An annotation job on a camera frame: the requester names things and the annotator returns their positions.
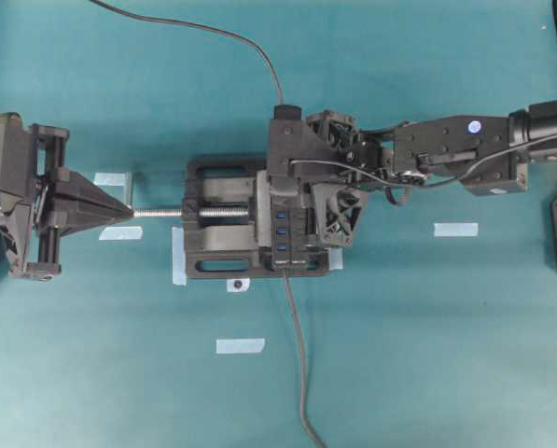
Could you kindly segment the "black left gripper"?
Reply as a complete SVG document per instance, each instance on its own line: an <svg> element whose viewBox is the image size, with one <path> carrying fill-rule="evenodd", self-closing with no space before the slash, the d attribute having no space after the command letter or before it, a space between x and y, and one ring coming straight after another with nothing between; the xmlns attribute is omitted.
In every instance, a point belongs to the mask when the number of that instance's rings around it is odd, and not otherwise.
<svg viewBox="0 0 557 448"><path fill-rule="evenodd" d="M27 263L23 277L48 281L62 271L61 236L126 221L133 218L133 211L83 175L63 168L67 130L33 124L31 135L35 150L43 150L45 159L33 225L37 261Z"/></svg>

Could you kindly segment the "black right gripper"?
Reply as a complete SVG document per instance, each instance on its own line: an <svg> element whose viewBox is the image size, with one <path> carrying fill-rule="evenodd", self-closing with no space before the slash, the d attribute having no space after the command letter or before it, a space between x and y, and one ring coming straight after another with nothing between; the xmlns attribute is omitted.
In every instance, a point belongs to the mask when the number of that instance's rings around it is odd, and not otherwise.
<svg viewBox="0 0 557 448"><path fill-rule="evenodd" d="M305 123L321 142L318 152L305 154L314 222L306 246L351 246L368 203L366 191L395 186L389 171L393 150L384 145L394 140L395 127L362 129L353 117L332 110L312 114ZM299 181L271 176L270 190L272 196L297 197Z"/></svg>

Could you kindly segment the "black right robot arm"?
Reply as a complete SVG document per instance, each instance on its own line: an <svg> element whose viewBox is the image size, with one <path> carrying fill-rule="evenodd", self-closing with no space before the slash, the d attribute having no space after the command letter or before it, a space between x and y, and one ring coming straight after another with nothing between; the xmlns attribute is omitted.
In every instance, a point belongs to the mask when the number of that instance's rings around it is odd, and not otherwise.
<svg viewBox="0 0 557 448"><path fill-rule="evenodd" d="M557 159L557 101L505 117L456 115L364 129L326 110L278 105L269 128L271 246L281 255L351 244L372 192L394 206L459 183L476 196L523 192L532 162Z"/></svg>

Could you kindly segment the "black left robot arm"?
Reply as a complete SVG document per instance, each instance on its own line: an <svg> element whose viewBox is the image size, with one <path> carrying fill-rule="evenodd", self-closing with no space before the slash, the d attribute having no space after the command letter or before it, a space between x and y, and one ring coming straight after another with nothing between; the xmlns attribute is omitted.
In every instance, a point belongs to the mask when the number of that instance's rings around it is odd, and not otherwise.
<svg viewBox="0 0 557 448"><path fill-rule="evenodd" d="M132 209L65 167L69 132L0 114L0 236L12 277L48 281L62 271L64 236L127 221Z"/></svg>

